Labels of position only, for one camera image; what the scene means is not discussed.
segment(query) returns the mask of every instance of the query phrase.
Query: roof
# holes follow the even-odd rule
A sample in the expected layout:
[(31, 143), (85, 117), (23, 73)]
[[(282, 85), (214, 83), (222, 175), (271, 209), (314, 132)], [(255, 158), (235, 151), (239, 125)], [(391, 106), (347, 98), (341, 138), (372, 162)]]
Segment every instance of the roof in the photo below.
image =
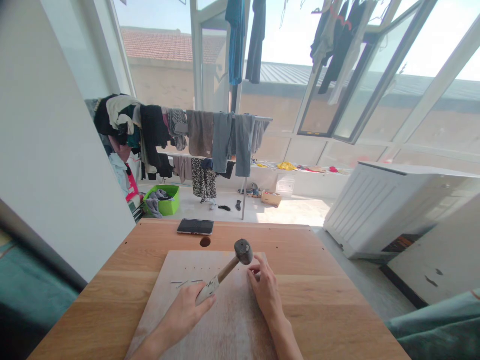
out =
[[(193, 62), (192, 36), (180, 30), (148, 29), (122, 27), (123, 42), (128, 57)], [(215, 64), (226, 44), (223, 36), (204, 35), (203, 56), (206, 64)], [(312, 66), (262, 62), (260, 85), (284, 84), (306, 86), (309, 82)], [(320, 73), (317, 86), (323, 82), (327, 69)], [(383, 73), (368, 72), (360, 90), (373, 92)], [(433, 77), (398, 75), (391, 95), (421, 97), (433, 81)], [(480, 82), (455, 80), (444, 94), (444, 98), (453, 100), (480, 101)]]
[[(122, 27), (126, 54), (130, 58), (193, 62), (192, 35), (180, 30), (160, 30)], [(227, 39), (203, 36), (203, 56), (206, 64), (215, 64)]]

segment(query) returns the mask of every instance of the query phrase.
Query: blue shirt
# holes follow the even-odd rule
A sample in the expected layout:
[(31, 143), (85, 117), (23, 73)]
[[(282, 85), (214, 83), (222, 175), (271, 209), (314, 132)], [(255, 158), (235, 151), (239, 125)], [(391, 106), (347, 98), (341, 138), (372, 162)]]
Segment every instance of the blue shirt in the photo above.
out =
[(228, 56), (230, 84), (242, 82), (244, 65), (245, 0), (228, 0), (225, 20), (230, 23), (230, 50)]

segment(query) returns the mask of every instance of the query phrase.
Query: plastic laundry basket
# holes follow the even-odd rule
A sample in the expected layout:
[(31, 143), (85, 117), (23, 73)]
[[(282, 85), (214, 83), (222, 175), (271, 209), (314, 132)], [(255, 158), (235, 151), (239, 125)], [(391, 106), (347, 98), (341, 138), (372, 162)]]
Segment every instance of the plastic laundry basket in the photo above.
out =
[(143, 199), (145, 208), (147, 209), (150, 215), (153, 215), (147, 206), (147, 199), (150, 198), (150, 194), (156, 192), (157, 190), (164, 190), (168, 195), (173, 197), (175, 201), (159, 201), (158, 202), (158, 211), (163, 216), (170, 216), (177, 212), (180, 207), (180, 187), (175, 185), (157, 185), (154, 186)]

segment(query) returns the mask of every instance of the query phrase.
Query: hammer head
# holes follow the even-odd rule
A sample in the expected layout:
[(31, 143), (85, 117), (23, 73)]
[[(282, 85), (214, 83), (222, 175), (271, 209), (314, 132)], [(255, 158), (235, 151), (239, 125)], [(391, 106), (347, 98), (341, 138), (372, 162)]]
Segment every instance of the hammer head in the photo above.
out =
[(240, 239), (235, 243), (235, 254), (243, 265), (250, 265), (254, 259), (252, 247), (245, 239)]

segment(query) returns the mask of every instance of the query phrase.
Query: sky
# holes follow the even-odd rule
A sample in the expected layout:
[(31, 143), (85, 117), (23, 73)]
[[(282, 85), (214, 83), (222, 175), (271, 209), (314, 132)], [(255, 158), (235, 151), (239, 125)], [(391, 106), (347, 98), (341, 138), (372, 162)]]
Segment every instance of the sky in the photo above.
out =
[[(120, 0), (114, 0), (114, 3), (120, 26), (178, 29), (182, 33), (191, 34), (190, 0), (186, 1), (187, 5), (183, 5), (180, 0), (127, 0), (127, 6)], [(198, 8), (201, 10), (213, 2), (214, 0), (198, 0)], [(310, 46), (314, 41), (321, 16), (311, 13), (321, 7), (323, 1), (305, 0), (302, 8), (301, 2), (302, 0), (288, 1), (283, 25), (280, 28), (285, 2), (266, 0), (263, 62), (312, 66)], [(396, 17), (415, 2), (415, 0), (403, 0)], [(379, 0), (372, 17), (381, 16), (389, 3), (389, 0)], [(403, 74), (435, 77), (479, 14), (480, 0), (438, 0), (438, 4), (403, 63), (405, 65)], [(254, 13), (250, 9), (247, 52), (253, 18)], [(378, 25), (379, 22), (379, 19), (374, 19), (370, 24)], [(375, 59), (376, 63), (373, 64), (372, 70), (381, 70), (387, 66), (403, 36), (399, 32), (398, 29), (396, 33), (392, 32), (384, 39), (386, 49), (377, 55), (378, 58)], [(477, 51), (457, 78), (480, 81), (478, 68), (480, 68), (480, 51)]]

